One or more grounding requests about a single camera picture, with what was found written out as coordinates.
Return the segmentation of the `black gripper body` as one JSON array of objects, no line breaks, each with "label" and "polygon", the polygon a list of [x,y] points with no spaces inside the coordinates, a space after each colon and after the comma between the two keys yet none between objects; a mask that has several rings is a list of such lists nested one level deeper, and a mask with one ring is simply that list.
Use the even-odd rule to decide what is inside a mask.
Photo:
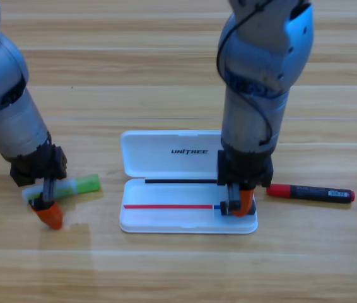
[{"label": "black gripper body", "polygon": [[43,190],[28,202],[32,208],[50,208],[55,203],[56,181],[67,177],[67,158],[60,146],[52,142],[50,134],[36,150],[28,155],[10,159],[10,176],[17,186],[32,185],[43,179]]},{"label": "black gripper body", "polygon": [[226,186],[228,190],[228,198],[220,202],[223,216],[234,216],[230,213],[230,199],[236,197],[238,190],[255,190],[257,186],[271,185],[273,151],[272,148],[261,153],[242,153],[232,148],[218,151],[217,185]]}]

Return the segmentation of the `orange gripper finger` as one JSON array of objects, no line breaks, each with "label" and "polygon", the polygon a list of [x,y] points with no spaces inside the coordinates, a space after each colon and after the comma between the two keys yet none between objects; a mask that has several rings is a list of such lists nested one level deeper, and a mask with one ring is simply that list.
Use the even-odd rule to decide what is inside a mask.
[{"label": "orange gripper finger", "polygon": [[236,197],[230,199],[230,213],[236,217],[244,217],[254,211],[254,190],[240,189]]},{"label": "orange gripper finger", "polygon": [[61,208],[56,202],[54,202],[50,207],[43,210],[37,210],[33,206],[31,206],[31,209],[35,212],[39,219],[48,227],[54,230],[59,230],[62,228],[63,214]]}]

